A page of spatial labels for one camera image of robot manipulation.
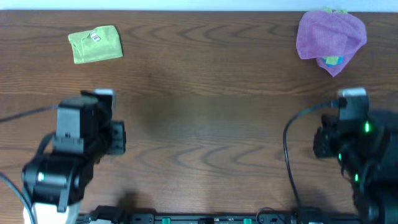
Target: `green led light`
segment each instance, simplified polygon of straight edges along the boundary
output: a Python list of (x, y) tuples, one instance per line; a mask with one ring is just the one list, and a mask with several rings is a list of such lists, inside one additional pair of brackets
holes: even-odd
[(39, 172), (37, 174), (37, 181), (41, 182), (44, 180), (44, 174), (42, 172)]
[(369, 121), (367, 121), (367, 122), (365, 123), (364, 129), (365, 129), (365, 133), (368, 133), (368, 132), (371, 131), (371, 125), (369, 124)]

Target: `green cloth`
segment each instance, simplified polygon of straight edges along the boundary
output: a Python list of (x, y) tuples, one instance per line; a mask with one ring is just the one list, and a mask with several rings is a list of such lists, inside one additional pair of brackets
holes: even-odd
[(337, 65), (339, 57), (323, 57), (326, 60), (327, 65)]
[[(91, 37), (92, 32), (99, 37), (98, 41)], [(76, 64), (123, 57), (119, 34), (114, 26), (101, 26), (94, 30), (69, 34), (68, 39)]]
[(346, 9), (342, 9), (342, 10), (335, 10), (333, 11), (331, 8), (326, 8), (324, 9), (325, 12), (329, 12), (329, 13), (348, 13), (348, 11)]

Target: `wire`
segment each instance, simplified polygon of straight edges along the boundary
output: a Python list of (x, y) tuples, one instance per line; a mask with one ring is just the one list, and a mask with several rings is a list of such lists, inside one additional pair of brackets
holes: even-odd
[(362, 193), (364, 193), (366, 176), (368, 175), (369, 169), (370, 169), (370, 167), (376, 166), (376, 165), (377, 165), (377, 162), (372, 159), (367, 161), (367, 163), (365, 163), (364, 169), (362, 171), (361, 181), (359, 182), (359, 190)]
[(37, 148), (37, 152), (36, 152), (36, 156), (37, 155), (41, 155), (43, 154), (45, 148), (47, 147), (47, 145), (49, 144), (49, 142), (52, 139), (52, 136), (54, 136), (54, 132), (47, 134), (46, 136), (44, 136), (44, 138), (42, 139), (42, 141), (40, 142), (38, 148)]
[(290, 184), (292, 186), (293, 189), (293, 193), (294, 196), (296, 198), (297, 201), (297, 205), (299, 207), (301, 207), (301, 201), (300, 201), (300, 197), (299, 194), (297, 193), (297, 188), (296, 185), (294, 184), (294, 180), (293, 180), (293, 175), (292, 175), (292, 171), (290, 170), (290, 162), (289, 162), (289, 155), (287, 152), (287, 146), (286, 146), (286, 134), (287, 134), (287, 130), (289, 129), (289, 126), (293, 123), (293, 121), (295, 121), (297, 118), (302, 117), (306, 114), (309, 114), (311, 112), (314, 112), (316, 110), (319, 110), (321, 108), (326, 108), (326, 107), (336, 107), (339, 105), (339, 101), (338, 100), (331, 100), (329, 102), (326, 103), (321, 103), (319, 105), (313, 106), (311, 108), (305, 109), (303, 111), (298, 112), (296, 115), (293, 116), (293, 118), (291, 118), (289, 120), (289, 122), (286, 124), (285, 129), (284, 129), (284, 137), (283, 137), (283, 143), (284, 143), (284, 152), (285, 152), (285, 161), (286, 161), (286, 168), (287, 168), (287, 173), (289, 175), (289, 180), (290, 180)]
[(0, 123), (7, 122), (7, 121), (12, 121), (14, 119), (22, 118), (22, 117), (25, 117), (25, 116), (28, 116), (28, 115), (32, 115), (32, 114), (36, 114), (36, 113), (43, 112), (43, 111), (52, 110), (52, 109), (55, 109), (55, 108), (58, 108), (58, 105), (46, 106), (46, 107), (37, 108), (37, 109), (34, 109), (34, 110), (30, 110), (30, 111), (25, 111), (25, 112), (22, 112), (22, 113), (19, 113), (19, 114), (8, 116), (6, 118), (1, 118), (0, 119)]
[[(275, 212), (275, 210), (274, 210), (273, 208), (271, 208), (271, 207), (263, 207), (263, 208), (260, 208), (259, 211), (258, 211), (257, 214), (256, 214), (256, 221), (257, 221), (258, 223), (263, 223), (263, 222), (260, 222), (260, 221), (259, 221), (259, 215), (260, 215), (260, 213), (261, 213), (262, 211), (264, 211), (264, 210), (271, 210), (271, 211)], [(278, 216), (278, 218), (279, 218), (280, 220), (282, 220), (283, 223), (286, 224), (286, 220), (285, 220), (284, 218), (282, 218), (282, 217), (281, 217), (280, 215), (278, 215), (278, 214), (276, 214), (276, 215)]]
[[(30, 110), (30, 111), (25, 111), (19, 114), (15, 114), (12, 116), (8, 116), (5, 118), (1, 118), (0, 119), (0, 123), (3, 122), (7, 122), (7, 121), (12, 121), (15, 119), (19, 119), (28, 115), (32, 115), (32, 114), (36, 114), (39, 112), (43, 112), (43, 111), (48, 111), (48, 110), (52, 110), (58, 108), (58, 105), (52, 105), (52, 106), (46, 106), (46, 107), (42, 107), (42, 108), (37, 108), (34, 110)], [(47, 146), (47, 144), (49, 143), (49, 140), (51, 140), (50, 138), (50, 134), (46, 135), (46, 137), (43, 138), (42, 142), (39, 145), (39, 148), (37, 149), (37, 153), (43, 153), (45, 147)], [(31, 224), (36, 224), (36, 220), (33, 216), (32, 213), (32, 207), (30, 206), (30, 200), (26, 199), (25, 196), (21, 193), (21, 191), (18, 189), (18, 187), (11, 181), (11, 179), (9, 179), (5, 174), (3, 174), (2, 172), (0, 172), (0, 178), (10, 187), (10, 189), (19, 197), (19, 200), (21, 200), (21, 202), (24, 204), (27, 213), (29, 215), (30, 218), (30, 222)]]
[(36, 224), (36, 220), (33, 217), (32, 208), (29, 206), (27, 199), (22, 195), (18, 187), (2, 172), (0, 172), (0, 177), (2, 180), (10, 187), (10, 189), (19, 197), (21, 202), (24, 204), (27, 213), (29, 214), (30, 223)]

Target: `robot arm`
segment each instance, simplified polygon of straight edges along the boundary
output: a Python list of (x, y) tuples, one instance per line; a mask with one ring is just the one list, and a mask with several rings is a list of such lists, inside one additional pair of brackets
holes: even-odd
[[(113, 105), (111, 90), (83, 91), (59, 104), (56, 133), (43, 139), (22, 171), (36, 223), (75, 223), (94, 164), (105, 154), (125, 152), (124, 123), (111, 120)], [(50, 139), (53, 150), (43, 153)], [(30, 223), (26, 209), (24, 218)]]
[(338, 116), (322, 116), (314, 153), (337, 157), (363, 223), (397, 223), (398, 114), (369, 111), (364, 89), (341, 91), (340, 98)]

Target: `purple cloth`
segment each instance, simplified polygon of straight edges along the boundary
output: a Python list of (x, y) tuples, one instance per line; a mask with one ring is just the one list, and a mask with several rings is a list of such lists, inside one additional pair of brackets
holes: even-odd
[[(316, 58), (335, 77), (366, 43), (362, 21), (347, 13), (306, 12), (300, 21), (296, 48), (301, 59)], [(322, 57), (344, 56), (340, 65), (328, 67)]]

